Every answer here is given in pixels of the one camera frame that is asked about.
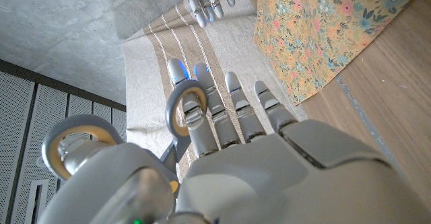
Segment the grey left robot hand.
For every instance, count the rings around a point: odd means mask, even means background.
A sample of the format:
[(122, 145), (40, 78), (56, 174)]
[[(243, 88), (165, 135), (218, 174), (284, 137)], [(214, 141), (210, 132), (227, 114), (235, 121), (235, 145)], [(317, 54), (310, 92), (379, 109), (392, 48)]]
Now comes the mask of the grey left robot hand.
[(122, 141), (106, 120), (77, 115), (42, 142), (64, 181), (40, 223), (429, 223), (430, 211), (376, 149), (315, 120), (297, 121), (262, 82), (267, 134), (234, 73), (235, 128), (209, 69), (168, 62), (174, 90), (161, 157)]

